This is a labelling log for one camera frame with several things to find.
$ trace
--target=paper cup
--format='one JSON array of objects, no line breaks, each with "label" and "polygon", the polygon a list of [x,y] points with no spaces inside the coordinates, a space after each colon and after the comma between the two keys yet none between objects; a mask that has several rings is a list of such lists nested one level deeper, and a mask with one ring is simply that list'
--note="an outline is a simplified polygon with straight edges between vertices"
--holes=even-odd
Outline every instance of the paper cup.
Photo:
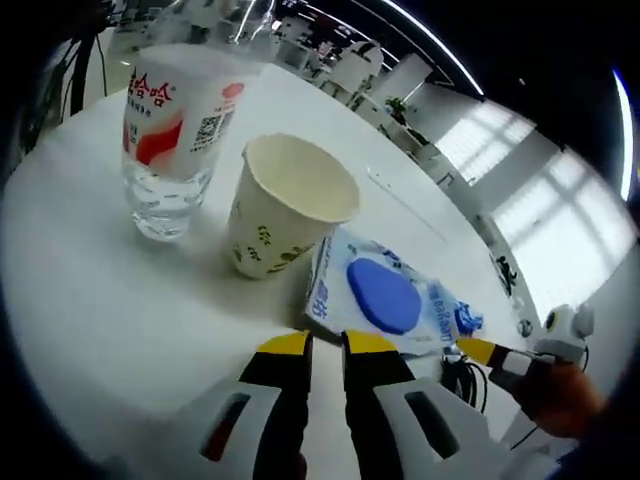
[{"label": "paper cup", "polygon": [[250,141],[229,217],[229,255],[252,278],[284,270],[360,206],[355,179],[321,148],[297,137]]}]

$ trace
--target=water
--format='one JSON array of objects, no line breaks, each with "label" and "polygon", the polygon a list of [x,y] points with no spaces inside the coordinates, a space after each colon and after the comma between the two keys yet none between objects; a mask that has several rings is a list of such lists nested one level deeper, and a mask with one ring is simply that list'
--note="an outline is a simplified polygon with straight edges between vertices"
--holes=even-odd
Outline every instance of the water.
[{"label": "water", "polygon": [[122,154],[122,174],[127,203],[140,231],[155,240],[170,242],[189,228],[211,181],[205,168],[186,182],[159,177],[147,167]]}]

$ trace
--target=bright window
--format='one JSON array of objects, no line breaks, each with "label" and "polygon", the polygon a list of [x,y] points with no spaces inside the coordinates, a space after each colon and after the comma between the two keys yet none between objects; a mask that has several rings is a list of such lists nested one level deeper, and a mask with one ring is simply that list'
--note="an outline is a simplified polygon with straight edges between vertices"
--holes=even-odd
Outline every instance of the bright window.
[{"label": "bright window", "polygon": [[494,218],[541,319],[558,305],[588,300],[637,237],[619,198],[571,151],[552,159]]},{"label": "bright window", "polygon": [[436,143],[469,183],[495,168],[534,125],[492,102],[484,102],[460,120]]}]

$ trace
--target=plastic bottle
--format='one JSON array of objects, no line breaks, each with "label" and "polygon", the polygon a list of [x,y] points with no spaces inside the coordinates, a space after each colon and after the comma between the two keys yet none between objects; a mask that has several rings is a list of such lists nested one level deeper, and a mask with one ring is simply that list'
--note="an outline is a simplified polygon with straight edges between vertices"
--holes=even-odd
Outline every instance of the plastic bottle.
[{"label": "plastic bottle", "polygon": [[273,0],[177,0],[146,32],[129,83],[122,170],[148,237],[182,235],[202,204],[235,106],[272,59]]}]

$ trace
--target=white desk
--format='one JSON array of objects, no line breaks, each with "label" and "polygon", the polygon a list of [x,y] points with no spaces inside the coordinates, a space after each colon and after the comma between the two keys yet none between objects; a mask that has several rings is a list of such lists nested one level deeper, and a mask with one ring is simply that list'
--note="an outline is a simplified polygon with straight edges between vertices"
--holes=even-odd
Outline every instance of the white desk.
[{"label": "white desk", "polygon": [[[124,92],[108,97],[47,135],[10,179],[2,209],[0,268],[16,342],[46,402],[93,458],[135,455],[154,423],[289,331],[304,264],[256,282],[235,275],[219,252],[240,152],[260,133],[295,134],[341,159],[362,190],[349,228],[439,277],[484,313],[488,338],[524,346],[471,226],[403,152],[323,92],[267,68],[238,109],[201,215],[175,245],[147,241],[129,218],[124,103]],[[357,478],[340,350],[319,340],[309,409],[308,478]],[[516,411],[507,394],[490,390],[494,437]]]}]

